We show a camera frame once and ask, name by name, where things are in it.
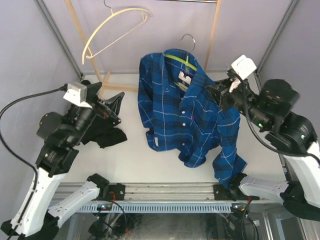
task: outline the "black cable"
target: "black cable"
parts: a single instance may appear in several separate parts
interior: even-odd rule
[[[105,225],[107,225],[108,228],[112,229],[113,231],[116,231],[114,227],[112,227],[109,223],[106,221],[103,222]]]
[[[13,102],[9,103],[8,105],[6,105],[1,111],[0,111],[0,120],[2,118],[2,116],[4,115],[4,113],[10,108],[12,107],[13,105],[21,102],[21,101],[24,101],[24,100],[27,100],[27,99],[31,99],[31,98],[35,98],[35,97],[39,97],[39,96],[43,96],[43,95],[47,95],[47,94],[52,94],[52,93],[55,93],[55,92],[58,92],[58,91],[66,91],[67,90],[67,85],[65,84],[64,86],[62,87],[59,87],[57,89],[54,89],[54,90],[51,90],[51,91],[45,91],[45,92],[41,92],[41,93],[36,93],[36,94],[32,94],[32,95],[29,95],[29,96],[24,96],[24,97],[21,97],[17,100],[14,100]],[[1,133],[1,129],[0,129],[0,141],[1,143],[3,144],[3,146],[9,151],[9,153],[11,153],[13,156],[15,156],[19,161],[23,162],[24,164],[26,164],[28,167],[32,168],[32,170],[34,171],[34,183],[33,183],[33,187],[32,187],[32,192],[30,193],[30,196],[28,198],[28,200],[26,201],[26,204],[21,212],[21,215],[20,217],[18,218],[18,221],[17,221],[17,225],[14,227],[13,231],[11,232],[11,234],[9,235],[9,237],[7,238],[7,240],[10,240],[12,238],[12,236],[15,234],[15,231],[17,230],[18,228],[18,225],[19,223],[21,222],[24,214],[25,214],[25,211],[27,210],[27,207],[35,193],[35,190],[37,188],[37,183],[38,183],[38,172],[37,172],[37,169],[35,168],[35,166],[33,166],[32,164],[30,164],[29,162],[27,162],[26,160],[24,160],[22,157],[20,157],[18,154],[16,154],[9,146],[8,144],[6,143],[4,137],[2,136],[2,133]]]
[[[111,9],[111,7],[110,7],[110,6],[107,6],[107,4],[106,4],[106,0],[103,0],[103,4],[104,4],[107,8]]]
[[[124,234],[126,234],[127,233],[127,228],[128,228],[128,222],[127,222],[127,216],[126,216],[126,213],[125,213],[125,210],[123,209],[123,207],[122,206],[120,206],[118,203],[116,203],[115,201],[110,201],[111,203],[113,203],[113,204],[115,204],[115,205],[117,205],[120,209],[121,209],[121,211],[123,212],[123,215],[124,215],[124,222],[125,222],[125,231],[124,231]]]
[[[253,228],[254,228],[253,240],[255,240],[255,239],[259,240],[260,239],[259,231],[258,231],[258,228],[255,225],[254,221],[249,216],[246,216],[246,219],[250,222],[249,224],[251,224],[253,226]]]
[[[275,153],[277,153],[277,154],[282,154],[282,155],[286,155],[286,156],[290,156],[290,157],[302,157],[302,158],[310,156],[310,157],[313,157],[313,158],[318,162],[318,164],[320,165],[320,159],[319,159],[317,156],[315,156],[314,154],[312,154],[312,153],[293,154],[293,153],[288,153],[288,152],[280,151],[280,150],[278,150],[278,149],[276,149],[276,148],[273,148],[273,147],[269,146],[267,143],[265,143],[265,141],[263,141],[263,140],[259,137],[259,135],[258,135],[257,132],[255,131],[255,129],[254,129],[252,123],[251,123],[251,120],[250,120],[249,109],[248,109],[248,104],[247,104],[247,98],[246,98],[246,93],[245,93],[245,92],[246,92],[246,85],[245,85],[244,81],[241,79],[241,77],[240,77],[238,74],[236,74],[236,73],[234,73],[234,74],[235,74],[235,76],[239,79],[239,81],[241,82],[241,86],[242,86],[242,96],[243,96],[243,102],[244,102],[244,115],[245,115],[245,118],[246,118],[246,122],[248,123],[249,128],[250,128],[252,134],[255,136],[255,138],[256,138],[264,147],[266,147],[267,149],[269,149],[269,150],[271,150],[271,151],[273,151],[273,152],[275,152]]]
[[[242,215],[242,218],[241,218],[241,236],[242,236],[242,239],[243,240],[247,240],[245,237],[244,237],[244,219],[245,219],[245,216],[246,216],[246,212],[250,206],[252,202],[252,197],[249,197],[249,201],[248,203],[246,204],[245,206],[245,209],[244,209],[244,212],[243,212],[243,215]]]

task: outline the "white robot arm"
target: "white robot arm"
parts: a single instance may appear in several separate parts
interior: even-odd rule
[[[13,219],[1,225],[1,230],[8,236],[19,236],[19,240],[53,240],[64,222],[85,203],[94,199],[107,200],[110,196],[109,181],[96,173],[88,177],[78,191],[49,207],[79,152],[74,147],[80,143],[93,120],[101,117],[110,118],[111,123],[121,122],[118,114],[124,93],[108,100],[98,99],[101,85],[101,82],[88,86],[78,82],[68,84],[64,98],[73,104],[68,114],[62,116],[50,112],[40,120],[37,135],[44,139],[44,146],[36,160],[36,173],[21,208]]]
[[[283,204],[297,217],[320,221],[320,149],[315,130],[308,119],[290,111],[299,94],[284,80],[267,81],[259,95],[250,90],[245,78],[255,69],[253,61],[243,55],[231,65],[229,78],[206,89],[223,109],[234,107],[246,116],[249,126],[253,123],[261,132],[268,131],[265,138],[275,149],[262,144],[283,154],[299,182],[273,182],[241,173],[232,180],[230,191],[236,198],[245,195],[270,199]],[[83,204],[106,198],[109,182],[94,174],[77,192],[49,207],[78,154],[73,147],[79,144],[93,119],[100,116],[121,121],[117,116],[119,109],[113,106],[120,108],[124,93],[102,101],[97,97],[100,87],[101,83],[88,87],[80,83],[68,85],[64,98],[79,106],[75,121],[55,112],[41,119],[37,135],[44,139],[44,146],[36,161],[36,189],[32,182],[17,215],[1,225],[7,235],[19,235],[20,240],[53,240],[63,223]]]
[[[232,195],[257,196],[281,203],[293,215],[320,221],[320,149],[312,123],[291,112],[299,94],[282,79],[265,82],[260,94],[251,91],[247,78],[256,66],[242,55],[228,71],[229,78],[206,86],[215,101],[223,108],[236,108],[246,117],[258,141],[266,148],[282,154],[294,170],[298,181],[274,182],[246,174],[237,175],[230,184]],[[259,138],[252,127],[268,131]]]

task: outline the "white floor surface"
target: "white floor surface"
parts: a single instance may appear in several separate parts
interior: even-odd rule
[[[225,73],[208,73],[213,80],[227,77]],[[97,81],[94,75],[85,79]],[[138,85],[138,74],[113,74],[109,83]],[[253,76],[249,78],[250,87],[258,92]],[[110,98],[120,91],[106,90],[105,98]],[[89,142],[77,147],[80,153],[76,157],[70,172],[63,180],[65,183],[83,183],[87,177],[98,173],[111,183],[215,183],[213,159],[221,149],[209,151],[207,161],[197,167],[185,167],[178,159],[179,151],[156,152],[149,148],[141,123],[136,92],[126,92],[122,101],[119,117],[121,128],[128,141],[99,148],[97,143]],[[279,156],[262,146],[252,135],[244,116],[241,116],[237,140],[237,153],[247,162],[244,173],[253,177],[284,181],[285,175]]]

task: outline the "wooden rod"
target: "wooden rod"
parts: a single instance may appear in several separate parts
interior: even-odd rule
[[[214,42],[214,36],[215,36],[216,27],[217,27],[221,2],[222,2],[222,0],[218,0],[217,4],[216,4],[216,8],[215,8],[212,29],[211,29],[211,34],[210,34],[210,41],[209,41],[208,51],[206,52],[206,58],[205,58],[205,63],[204,63],[204,71],[207,70],[208,61],[209,61],[209,57],[210,57],[210,53],[211,53],[211,48],[212,48],[212,45]]]
[[[138,87],[133,85],[115,84],[115,83],[103,83],[102,87],[110,90],[120,90],[124,92],[138,92]]]
[[[102,87],[100,88],[100,91],[98,94],[99,99],[102,99],[104,97],[104,93],[107,88],[104,84],[106,84],[109,81],[110,75],[111,75],[111,71],[108,71],[103,79]]]
[[[79,18],[78,18],[77,14],[76,14],[74,6],[71,3],[71,0],[64,0],[64,2],[66,4],[66,7],[68,8],[70,16],[71,16],[71,18],[72,18],[72,20],[74,22],[75,28],[78,31],[83,44],[86,45],[88,40],[86,38],[86,35],[85,35],[85,32],[84,32],[83,28],[81,27],[81,23],[80,23]],[[96,74],[97,78],[99,79],[100,82],[102,82],[103,80],[102,80],[99,68],[97,66],[96,60],[94,58],[91,58],[90,61],[91,61],[91,64],[93,66],[93,69],[95,71],[95,74]]]

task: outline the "hanger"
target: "hanger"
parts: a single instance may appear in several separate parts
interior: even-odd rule
[[[117,11],[117,12],[113,12],[112,11],[112,8],[110,6],[107,6],[106,5],[106,0],[103,1],[104,5],[110,9],[111,11],[111,15],[106,19],[104,20],[92,33],[92,35],[90,36],[89,40],[86,42],[86,45],[83,49],[83,52],[82,52],[82,65],[85,64],[85,57],[87,59],[92,59],[94,58],[95,56],[97,56],[98,54],[100,54],[102,51],[104,51],[105,49],[107,49],[108,47],[110,47],[112,44],[114,44],[115,42],[117,42],[118,40],[122,39],[124,36],[126,36],[127,34],[129,34],[130,32],[132,32],[133,30],[135,30],[136,28],[140,27],[142,24],[144,24],[147,19],[148,19],[148,16],[145,15],[145,13],[148,13],[151,17],[153,17],[153,15],[146,9],[143,9],[143,8],[138,8],[138,7],[131,7],[131,8],[126,8],[126,9],[122,9],[120,11]],[[92,52],[90,51],[89,49],[89,45],[92,41],[92,39],[94,38],[94,36],[97,34],[97,32],[100,30],[100,28],[106,23],[108,22],[110,19],[112,19],[113,17],[119,15],[119,14],[122,14],[122,13],[125,13],[125,12],[128,12],[128,11],[141,11],[142,13],[142,22],[139,23],[137,26],[135,26],[134,28],[132,28],[130,31],[128,31],[127,33],[123,34],[121,37],[119,37],[117,40],[113,41],[112,43],[110,43],[108,46],[106,46],[105,48],[101,49],[100,51],[98,51],[97,53],[95,54],[92,54]]]
[[[185,35],[182,36],[182,38],[181,38],[179,41],[181,41],[182,39],[184,39],[184,37],[185,37],[186,35],[192,37],[192,40],[193,40],[193,48],[192,48],[191,51],[188,51],[188,52],[187,52],[187,54],[186,54],[186,60],[184,60],[184,59],[182,59],[182,58],[180,58],[180,57],[177,57],[177,56],[175,56],[175,55],[171,55],[171,54],[166,54],[165,57],[166,57],[166,58],[173,59],[173,60],[176,60],[176,61],[178,61],[178,62],[180,62],[180,63],[183,63],[183,64],[186,65],[187,67],[189,67],[189,68],[197,71],[197,67],[195,67],[195,66],[193,66],[191,63],[189,63],[189,53],[191,53],[191,52],[195,49],[195,47],[196,47],[196,40],[195,40],[195,38],[194,38],[191,34],[186,33]]]

